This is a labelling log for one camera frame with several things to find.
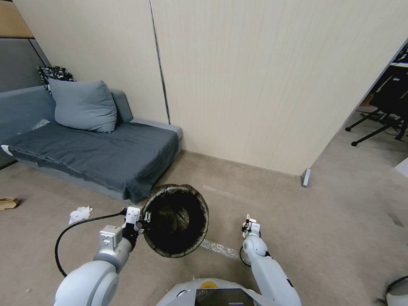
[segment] display screen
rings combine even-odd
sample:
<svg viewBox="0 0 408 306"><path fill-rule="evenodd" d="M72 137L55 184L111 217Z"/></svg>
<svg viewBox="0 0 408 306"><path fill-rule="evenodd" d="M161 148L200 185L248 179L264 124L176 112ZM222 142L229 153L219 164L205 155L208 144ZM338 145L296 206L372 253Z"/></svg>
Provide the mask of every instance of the display screen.
<svg viewBox="0 0 408 306"><path fill-rule="evenodd" d="M244 290L233 289L197 289L195 306L262 306Z"/></svg>

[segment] patterned pillow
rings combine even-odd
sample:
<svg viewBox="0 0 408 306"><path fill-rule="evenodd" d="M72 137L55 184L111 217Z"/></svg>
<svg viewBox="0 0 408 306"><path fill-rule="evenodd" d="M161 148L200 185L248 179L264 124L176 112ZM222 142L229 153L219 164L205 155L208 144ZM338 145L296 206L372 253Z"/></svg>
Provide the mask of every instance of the patterned pillow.
<svg viewBox="0 0 408 306"><path fill-rule="evenodd" d="M72 74L69 73L68 70L63 67L58 66L37 67L37 70L38 73L40 74L41 83L44 85L45 89L48 91L50 95L52 95L52 93L50 84L48 83L48 79L75 82Z"/></svg>

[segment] gray blanket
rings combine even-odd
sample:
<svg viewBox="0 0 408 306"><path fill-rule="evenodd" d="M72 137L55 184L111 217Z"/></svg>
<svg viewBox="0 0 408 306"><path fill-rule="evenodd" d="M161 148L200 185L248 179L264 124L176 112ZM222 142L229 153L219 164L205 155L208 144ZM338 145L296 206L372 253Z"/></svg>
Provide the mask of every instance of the gray blanket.
<svg viewBox="0 0 408 306"><path fill-rule="evenodd" d="M17 158L93 181L136 203L147 196L174 160L175 132L123 123L112 133L75 130L50 123L5 141Z"/></svg>

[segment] black office chair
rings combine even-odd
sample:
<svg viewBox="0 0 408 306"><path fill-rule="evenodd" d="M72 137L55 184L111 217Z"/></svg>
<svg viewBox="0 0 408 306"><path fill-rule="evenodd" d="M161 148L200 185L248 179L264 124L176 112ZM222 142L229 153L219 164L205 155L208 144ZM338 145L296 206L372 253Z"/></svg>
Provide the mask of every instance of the black office chair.
<svg viewBox="0 0 408 306"><path fill-rule="evenodd" d="M382 118L379 120L380 123L383 123L383 127L357 141L352 142L351 145L353 147L388 128L394 128L395 130L400 129L399 134L395 136L394 139L401 140L401 138L404 136L405 130L408 127L407 81L408 77L406 75L402 77L392 76L382 86L381 90L374 94L373 99L369 102L369 105L376 106L377 109L364 118L358 120L356 123L345 128L347 132L350 132L352 128L373 117L378 112L381 111L384 113L384 116L381 116ZM391 119L389 117L391 114L397 115L399 118Z"/></svg>

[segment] gray couch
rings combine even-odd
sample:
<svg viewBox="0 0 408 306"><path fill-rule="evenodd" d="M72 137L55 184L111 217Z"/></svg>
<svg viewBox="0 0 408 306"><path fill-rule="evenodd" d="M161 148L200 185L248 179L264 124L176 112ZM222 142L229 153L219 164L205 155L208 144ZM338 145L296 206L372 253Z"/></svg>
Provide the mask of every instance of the gray couch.
<svg viewBox="0 0 408 306"><path fill-rule="evenodd" d="M18 161L112 198L136 203L181 150L181 129L135 119L122 91L110 90L118 111L112 133L54 122L55 101L42 86L0 93L0 167ZM33 130L41 120L51 121Z"/></svg>

